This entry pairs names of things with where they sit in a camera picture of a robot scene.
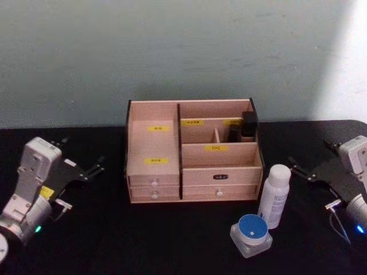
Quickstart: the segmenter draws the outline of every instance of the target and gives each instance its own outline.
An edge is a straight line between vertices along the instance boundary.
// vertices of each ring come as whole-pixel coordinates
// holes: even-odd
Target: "white sticker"
[[[64,162],[65,163],[67,163],[67,164],[69,164],[70,166],[72,166],[72,167],[75,167],[76,166],[76,163],[75,162],[72,162],[71,160],[69,160],[69,159],[65,159],[64,160]]]

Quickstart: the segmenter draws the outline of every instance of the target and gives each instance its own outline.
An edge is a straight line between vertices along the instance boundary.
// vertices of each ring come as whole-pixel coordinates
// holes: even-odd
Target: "bottle cap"
[[[239,220],[240,238],[247,245],[262,244],[268,234],[266,222],[258,215],[247,214]]]
[[[282,164],[276,164],[270,168],[269,184],[274,187],[286,187],[289,185],[291,170]]]

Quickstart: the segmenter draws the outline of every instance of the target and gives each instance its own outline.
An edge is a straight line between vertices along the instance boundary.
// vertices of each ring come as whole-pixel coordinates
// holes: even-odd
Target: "light blue wall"
[[[308,119],[350,2],[0,0],[0,127],[124,124],[128,99]]]

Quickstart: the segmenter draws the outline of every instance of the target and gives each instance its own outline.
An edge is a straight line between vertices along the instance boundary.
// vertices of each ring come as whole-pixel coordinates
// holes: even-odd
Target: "drawer knob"
[[[223,196],[223,192],[220,190],[220,188],[219,188],[219,189],[217,189],[217,196],[218,196],[218,197]]]
[[[157,192],[157,191],[153,191],[153,192],[151,193],[151,198],[152,198],[152,199],[158,199],[158,192]]]

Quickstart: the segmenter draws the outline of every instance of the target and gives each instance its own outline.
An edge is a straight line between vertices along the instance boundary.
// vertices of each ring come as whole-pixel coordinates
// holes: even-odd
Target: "wooden drawer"
[[[216,185],[184,186],[184,200],[228,201],[237,199],[256,199],[257,185]]]
[[[130,187],[178,186],[179,175],[134,175],[130,176]]]
[[[183,185],[257,185],[260,177],[261,167],[186,168]]]
[[[179,199],[178,186],[134,187],[130,189],[132,201],[174,201]]]

